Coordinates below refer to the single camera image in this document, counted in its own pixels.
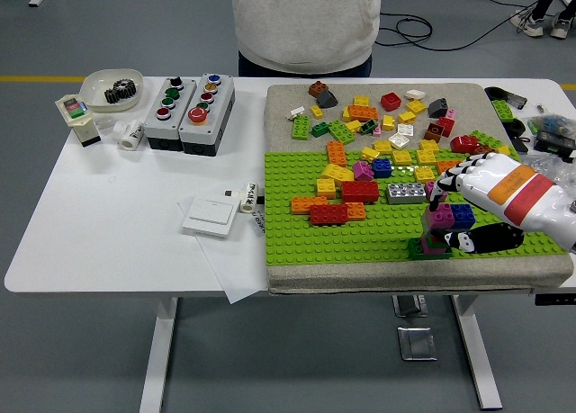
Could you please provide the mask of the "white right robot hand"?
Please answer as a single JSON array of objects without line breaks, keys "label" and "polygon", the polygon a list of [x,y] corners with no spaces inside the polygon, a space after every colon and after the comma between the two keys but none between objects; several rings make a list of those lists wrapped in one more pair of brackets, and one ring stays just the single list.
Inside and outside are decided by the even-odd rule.
[{"label": "white right robot hand", "polygon": [[466,201],[499,219],[462,232],[431,230],[450,247],[486,254],[517,248],[527,232],[542,232],[562,250],[575,251],[575,201],[561,186],[506,155],[473,155],[447,169],[433,187],[431,211],[437,210],[445,192],[459,192]]}]

